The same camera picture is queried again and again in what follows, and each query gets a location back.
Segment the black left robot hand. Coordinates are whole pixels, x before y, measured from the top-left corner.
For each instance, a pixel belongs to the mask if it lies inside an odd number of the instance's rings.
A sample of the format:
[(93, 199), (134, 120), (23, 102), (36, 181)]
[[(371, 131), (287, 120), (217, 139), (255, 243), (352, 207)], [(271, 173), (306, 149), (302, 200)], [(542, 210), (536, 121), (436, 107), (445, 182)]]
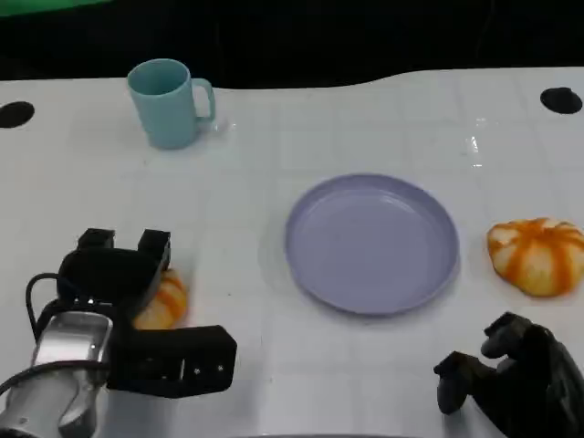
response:
[(171, 260), (171, 234), (146, 229), (135, 249), (115, 246), (115, 232), (89, 228), (57, 272), (57, 296), (110, 305), (128, 320), (151, 302)]

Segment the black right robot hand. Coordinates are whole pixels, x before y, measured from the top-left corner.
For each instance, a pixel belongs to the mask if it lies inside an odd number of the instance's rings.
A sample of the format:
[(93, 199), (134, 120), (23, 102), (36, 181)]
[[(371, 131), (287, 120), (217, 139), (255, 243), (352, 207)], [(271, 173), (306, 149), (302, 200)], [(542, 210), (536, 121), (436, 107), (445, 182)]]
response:
[(506, 312), (485, 329), (481, 353), (450, 353), (433, 368), (441, 413), (459, 411), (472, 397), (507, 437), (581, 437), (583, 375), (563, 343), (531, 320)]

